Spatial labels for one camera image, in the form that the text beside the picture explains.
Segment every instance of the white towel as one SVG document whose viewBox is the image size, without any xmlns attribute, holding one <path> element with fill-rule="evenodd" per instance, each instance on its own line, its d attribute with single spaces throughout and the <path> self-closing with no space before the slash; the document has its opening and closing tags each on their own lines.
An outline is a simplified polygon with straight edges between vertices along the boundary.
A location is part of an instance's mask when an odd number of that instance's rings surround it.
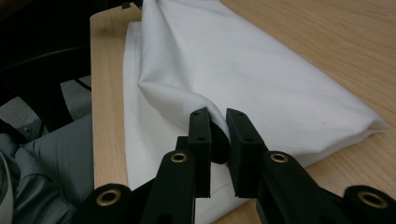
<svg viewBox="0 0 396 224">
<path fill-rule="evenodd" d="M 157 174 L 187 136 L 190 113 L 207 107 L 228 134 L 227 108 L 245 112 L 270 150 L 302 166 L 387 129 L 387 123 L 314 65 L 215 0 L 145 0 L 128 27 L 123 68 L 129 186 Z M 212 163 L 211 198 L 196 222 L 240 205 L 228 170 Z"/>
</svg>

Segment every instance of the black plastic part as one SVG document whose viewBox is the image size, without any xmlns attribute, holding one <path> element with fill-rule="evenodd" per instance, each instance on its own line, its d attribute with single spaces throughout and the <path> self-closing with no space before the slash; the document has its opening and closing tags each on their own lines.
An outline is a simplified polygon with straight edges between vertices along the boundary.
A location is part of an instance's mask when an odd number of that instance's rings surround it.
<svg viewBox="0 0 396 224">
<path fill-rule="evenodd" d="M 43 135 L 44 124 L 40 119 L 35 119 L 32 123 L 23 125 L 17 129 L 26 139 L 31 142 Z"/>
<path fill-rule="evenodd" d="M 210 121 L 210 134 L 212 136 L 212 152 L 210 160 L 223 164 L 230 158 L 230 140 L 224 131 L 213 121 Z"/>
<path fill-rule="evenodd" d="M 111 196 L 111 192 L 118 191 L 120 198 L 108 206 L 99 205 L 98 197 L 106 192 Z M 72 224 L 105 224 L 125 223 L 128 210 L 130 209 L 131 191 L 129 188 L 119 184 L 108 184 L 96 189 L 80 205 L 74 214 Z"/>
<path fill-rule="evenodd" d="M 267 219 L 271 196 L 285 223 L 351 223 L 332 199 L 309 176 L 292 156 L 278 151 L 268 151 L 263 158 L 262 179 L 265 188 L 259 201 Z"/>
<path fill-rule="evenodd" d="M 126 223 L 139 223 L 145 210 L 154 179 L 132 191 Z"/>
<path fill-rule="evenodd" d="M 143 0 L 133 0 L 132 1 L 138 8 L 142 9 Z"/>
<path fill-rule="evenodd" d="M 388 194 L 368 186 L 352 186 L 344 193 L 344 205 L 354 223 L 396 223 L 396 202 Z"/>
<path fill-rule="evenodd" d="M 195 160 L 189 151 L 163 157 L 140 223 L 193 223 Z"/>
<path fill-rule="evenodd" d="M 131 4 L 129 2 L 123 2 L 123 3 L 121 3 L 121 7 L 122 7 L 122 9 L 125 9 L 128 7 L 131 7 Z"/>
<path fill-rule="evenodd" d="M 26 136 L 21 134 L 18 130 L 12 127 L 10 124 L 0 119 L 0 133 L 7 133 L 11 136 L 12 140 L 19 144 L 25 144 L 27 142 Z"/>
<path fill-rule="evenodd" d="M 271 191 L 261 181 L 259 195 L 256 200 L 256 210 L 262 224 L 267 223 L 285 223 L 276 201 L 271 194 Z"/>
<path fill-rule="evenodd" d="M 189 150 L 189 137 L 179 136 L 177 138 L 175 150 Z"/>
<path fill-rule="evenodd" d="M 262 156 L 268 148 L 246 114 L 229 108 L 226 121 L 231 137 L 228 167 L 235 196 L 256 198 L 261 178 Z"/>
<path fill-rule="evenodd" d="M 190 115 L 189 152 L 194 155 L 196 169 L 197 198 L 210 197 L 210 161 L 212 136 L 210 132 L 210 117 L 206 108 L 196 110 Z"/>
</svg>

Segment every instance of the black cable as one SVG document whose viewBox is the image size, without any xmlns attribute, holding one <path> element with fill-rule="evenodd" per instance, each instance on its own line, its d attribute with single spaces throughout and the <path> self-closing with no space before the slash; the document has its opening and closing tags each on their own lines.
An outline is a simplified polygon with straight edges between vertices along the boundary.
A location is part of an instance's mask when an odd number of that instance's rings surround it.
<svg viewBox="0 0 396 224">
<path fill-rule="evenodd" d="M 88 91 L 92 91 L 91 87 L 85 83 L 83 83 L 81 80 L 79 80 L 78 78 L 74 79 L 80 86 L 82 86 L 83 88 L 87 89 Z"/>
</svg>

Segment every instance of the light wood surface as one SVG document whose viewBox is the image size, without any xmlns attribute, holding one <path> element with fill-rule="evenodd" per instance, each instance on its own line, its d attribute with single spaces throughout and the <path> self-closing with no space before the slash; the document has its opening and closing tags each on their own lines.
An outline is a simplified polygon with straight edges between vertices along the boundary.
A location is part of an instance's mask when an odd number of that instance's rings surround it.
<svg viewBox="0 0 396 224">
<path fill-rule="evenodd" d="M 222 0 L 374 109 L 388 124 L 363 142 L 306 170 L 323 188 L 342 195 L 368 185 L 396 198 L 396 1 Z M 136 7 L 98 13 L 92 25 L 92 113 L 95 186 L 127 184 L 122 57 Z M 260 223 L 254 200 L 217 223 Z"/>
</svg>

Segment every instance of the white cloth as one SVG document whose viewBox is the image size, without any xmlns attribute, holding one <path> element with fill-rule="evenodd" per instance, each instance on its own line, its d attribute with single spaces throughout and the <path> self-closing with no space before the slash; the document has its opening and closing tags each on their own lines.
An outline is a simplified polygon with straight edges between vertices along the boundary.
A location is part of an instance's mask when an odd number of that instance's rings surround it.
<svg viewBox="0 0 396 224">
<path fill-rule="evenodd" d="M 371 108 L 311 63 L 219 1 L 145 0 L 128 27 L 123 68 L 129 185 L 157 173 L 189 115 L 207 107 L 228 134 L 226 108 L 245 112 L 270 150 L 302 166 L 384 131 Z M 245 200 L 233 197 L 227 169 L 212 163 L 211 199 L 197 200 L 208 223 Z"/>
</svg>

